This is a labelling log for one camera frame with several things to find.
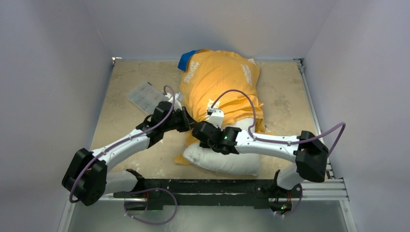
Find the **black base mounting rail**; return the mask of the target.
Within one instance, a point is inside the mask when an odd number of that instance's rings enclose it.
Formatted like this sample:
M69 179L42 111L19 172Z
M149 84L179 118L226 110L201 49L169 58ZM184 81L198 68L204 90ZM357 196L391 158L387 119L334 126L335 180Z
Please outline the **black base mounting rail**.
M148 210L164 206L250 206L287 212L292 201L302 196L300 184L291 190L274 185L271 179L140 179L130 192L114 193L126 200L126 208L136 210L131 200L142 199Z

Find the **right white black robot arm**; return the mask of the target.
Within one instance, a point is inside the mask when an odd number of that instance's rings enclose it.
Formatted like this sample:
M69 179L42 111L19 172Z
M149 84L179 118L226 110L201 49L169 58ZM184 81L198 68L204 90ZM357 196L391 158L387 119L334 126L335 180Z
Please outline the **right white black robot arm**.
M191 134L207 148L224 155L253 153L291 162L279 171L271 184L276 196L284 196L305 180L315 183L325 181L329 149L309 131L303 130L300 135L294 136L250 134L238 127L222 130L202 121Z

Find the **yellow printed pillowcase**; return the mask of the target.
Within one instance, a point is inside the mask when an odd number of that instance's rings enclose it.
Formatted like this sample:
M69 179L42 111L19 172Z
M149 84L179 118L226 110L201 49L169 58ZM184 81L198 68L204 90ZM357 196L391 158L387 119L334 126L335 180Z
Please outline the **yellow printed pillowcase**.
M256 118L252 131L266 133L263 103L256 84L260 67L252 58L235 52L201 49L182 71L180 92L189 115L197 122L206 121L210 106L224 112L223 126L245 118Z

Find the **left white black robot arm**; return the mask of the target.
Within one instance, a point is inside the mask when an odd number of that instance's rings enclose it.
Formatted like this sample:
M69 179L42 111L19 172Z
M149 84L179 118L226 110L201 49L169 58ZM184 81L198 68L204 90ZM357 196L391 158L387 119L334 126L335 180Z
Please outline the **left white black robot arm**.
M171 102L162 101L153 114L123 138L92 151L79 149L62 179L62 186L70 193L69 201L85 206L94 204L106 190L111 169L158 143L166 132L187 132L196 123L185 107L175 109Z

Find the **clear plastic organizer box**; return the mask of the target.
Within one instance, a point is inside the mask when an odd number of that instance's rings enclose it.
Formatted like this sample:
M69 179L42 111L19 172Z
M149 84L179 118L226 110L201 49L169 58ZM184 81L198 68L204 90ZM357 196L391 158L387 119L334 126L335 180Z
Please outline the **clear plastic organizer box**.
M155 107L162 101L167 101L163 92L145 81L136 85L128 94L128 100L141 109L146 115L153 114Z

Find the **white pillow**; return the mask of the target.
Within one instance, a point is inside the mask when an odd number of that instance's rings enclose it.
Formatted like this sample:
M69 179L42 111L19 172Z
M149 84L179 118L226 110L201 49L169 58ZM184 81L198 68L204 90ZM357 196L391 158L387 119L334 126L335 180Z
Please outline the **white pillow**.
M188 164L225 174L258 176L261 172L258 154L216 153L210 148L200 147L199 140L194 138L190 131L186 134L185 145L184 152L176 157L175 161L186 160Z

